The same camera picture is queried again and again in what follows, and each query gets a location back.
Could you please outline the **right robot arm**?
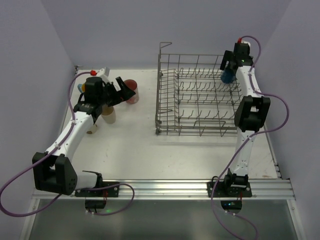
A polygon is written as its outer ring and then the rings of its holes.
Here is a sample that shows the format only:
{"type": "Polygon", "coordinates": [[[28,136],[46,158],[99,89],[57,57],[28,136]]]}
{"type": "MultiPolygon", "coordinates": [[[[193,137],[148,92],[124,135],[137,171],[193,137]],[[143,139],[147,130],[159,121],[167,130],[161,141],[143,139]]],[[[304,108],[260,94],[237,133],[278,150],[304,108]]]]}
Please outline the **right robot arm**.
{"type": "Polygon", "coordinates": [[[226,50],[220,64],[221,81],[231,84],[237,81],[242,92],[239,106],[234,113],[237,130],[235,156],[227,168],[223,181],[217,184],[215,194],[219,197],[251,197],[249,163],[255,141],[254,134],[264,126],[271,100],[256,93],[257,81],[252,75],[253,57],[250,44],[238,39],[232,51],[226,50]]]}

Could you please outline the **cream tall cup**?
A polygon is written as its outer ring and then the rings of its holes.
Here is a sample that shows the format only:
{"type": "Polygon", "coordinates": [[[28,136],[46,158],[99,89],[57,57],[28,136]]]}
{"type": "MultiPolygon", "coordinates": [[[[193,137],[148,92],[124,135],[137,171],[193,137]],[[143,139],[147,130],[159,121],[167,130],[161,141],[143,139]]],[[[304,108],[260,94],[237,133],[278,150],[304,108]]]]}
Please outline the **cream tall cup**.
{"type": "Polygon", "coordinates": [[[113,106],[103,106],[101,117],[107,124],[114,124],[116,122],[116,112],[113,106]]]}

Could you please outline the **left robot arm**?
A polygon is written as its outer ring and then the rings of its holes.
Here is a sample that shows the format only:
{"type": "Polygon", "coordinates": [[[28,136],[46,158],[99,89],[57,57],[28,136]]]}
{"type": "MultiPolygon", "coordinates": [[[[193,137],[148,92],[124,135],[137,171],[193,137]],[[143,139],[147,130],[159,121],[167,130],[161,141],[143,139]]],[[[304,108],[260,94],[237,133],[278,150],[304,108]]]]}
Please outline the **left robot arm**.
{"type": "Polygon", "coordinates": [[[113,107],[136,94],[121,77],[115,80],[118,88],[98,75],[86,79],[84,92],[76,105],[71,106],[71,118],[64,130],[45,152],[36,152],[32,158],[37,190],[68,196],[77,190],[92,191],[102,187],[99,172],[75,170],[72,158],[83,137],[102,114],[103,107],[113,107]]]}

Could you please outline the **pink patterned mug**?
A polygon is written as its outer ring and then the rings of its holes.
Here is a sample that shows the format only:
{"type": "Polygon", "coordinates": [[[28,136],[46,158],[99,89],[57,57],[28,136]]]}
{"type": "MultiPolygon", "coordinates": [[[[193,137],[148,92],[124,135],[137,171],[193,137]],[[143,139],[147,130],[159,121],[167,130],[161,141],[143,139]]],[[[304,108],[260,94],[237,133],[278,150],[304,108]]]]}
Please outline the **pink patterned mug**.
{"type": "Polygon", "coordinates": [[[136,104],[139,101],[138,84],[133,79],[127,79],[124,81],[125,85],[130,89],[130,98],[126,101],[127,104],[136,104]]]}

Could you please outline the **dark blue mug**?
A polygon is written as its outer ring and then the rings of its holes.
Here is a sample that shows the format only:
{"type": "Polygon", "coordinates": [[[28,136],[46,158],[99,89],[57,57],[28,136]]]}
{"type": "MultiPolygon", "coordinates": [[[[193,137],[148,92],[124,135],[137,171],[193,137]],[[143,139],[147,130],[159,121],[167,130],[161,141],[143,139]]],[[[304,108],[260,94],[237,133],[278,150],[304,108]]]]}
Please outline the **dark blue mug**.
{"type": "Polygon", "coordinates": [[[236,80],[235,71],[231,68],[225,68],[220,77],[224,84],[231,84],[236,80]]]}

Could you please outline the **light blue patterned mug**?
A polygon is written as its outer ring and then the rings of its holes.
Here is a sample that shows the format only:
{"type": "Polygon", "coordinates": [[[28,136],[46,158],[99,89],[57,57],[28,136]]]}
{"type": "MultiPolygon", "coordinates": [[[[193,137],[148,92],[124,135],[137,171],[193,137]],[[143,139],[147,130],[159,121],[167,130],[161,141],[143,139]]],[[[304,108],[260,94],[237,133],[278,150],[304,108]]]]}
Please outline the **light blue patterned mug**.
{"type": "Polygon", "coordinates": [[[77,85],[77,89],[80,93],[84,93],[85,92],[85,84],[82,83],[82,84],[78,84],[77,85]]]}

